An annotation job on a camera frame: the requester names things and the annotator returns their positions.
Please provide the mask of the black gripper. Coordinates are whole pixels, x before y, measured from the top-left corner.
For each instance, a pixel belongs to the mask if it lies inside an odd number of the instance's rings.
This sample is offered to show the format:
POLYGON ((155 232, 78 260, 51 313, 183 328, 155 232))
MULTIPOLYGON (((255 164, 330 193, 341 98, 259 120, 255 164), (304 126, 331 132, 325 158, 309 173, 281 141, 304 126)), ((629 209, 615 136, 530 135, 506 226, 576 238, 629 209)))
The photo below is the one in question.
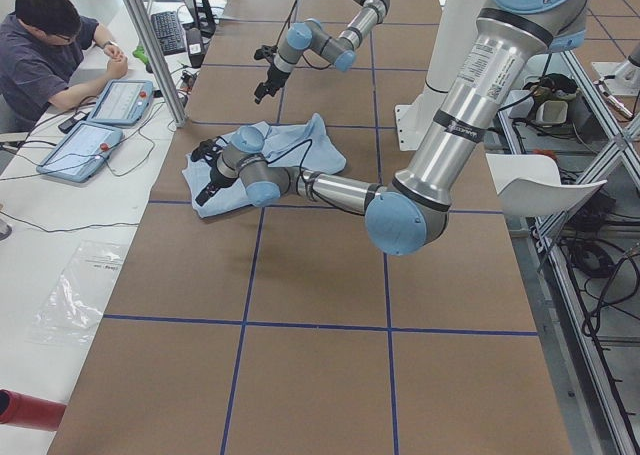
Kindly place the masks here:
POLYGON ((289 73, 271 65, 267 71, 267 80, 260 82, 254 91, 254 102, 260 104, 266 96, 277 93, 284 87, 289 78, 289 73))
POLYGON ((211 166, 210 181, 195 197, 198 206, 204 206, 211 198, 213 198, 218 190, 229 188, 235 183, 235 175, 227 176, 217 163, 211 166))

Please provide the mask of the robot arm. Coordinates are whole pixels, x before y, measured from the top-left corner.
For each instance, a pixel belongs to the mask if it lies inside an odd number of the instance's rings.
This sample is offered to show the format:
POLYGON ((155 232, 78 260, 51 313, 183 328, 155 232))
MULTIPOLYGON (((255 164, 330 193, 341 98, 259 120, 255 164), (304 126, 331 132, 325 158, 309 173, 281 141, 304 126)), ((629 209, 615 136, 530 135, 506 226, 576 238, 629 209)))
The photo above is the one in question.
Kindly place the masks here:
POLYGON ((361 215, 385 253, 419 250, 445 230, 451 188, 528 60, 583 42, 587 1, 447 0, 432 60, 445 92, 426 86, 401 111, 398 125, 411 130, 418 146, 388 185, 308 168, 309 139, 287 147, 294 164, 284 167, 266 151, 265 135, 244 126, 192 152, 192 166, 209 168, 207 184, 193 192, 194 206, 230 187, 257 207, 297 194, 361 215))
POLYGON ((259 104, 265 96, 275 96, 285 86, 298 62, 308 60, 308 51, 324 61, 322 65, 307 64, 314 70, 335 68, 346 72, 351 69, 356 51, 373 28, 383 23, 390 9, 390 0, 352 1, 359 5, 359 11, 340 34, 326 31, 316 18, 297 22, 286 19, 275 44, 263 44, 256 49, 254 59, 267 61, 269 67, 267 78, 254 91, 255 103, 259 104))

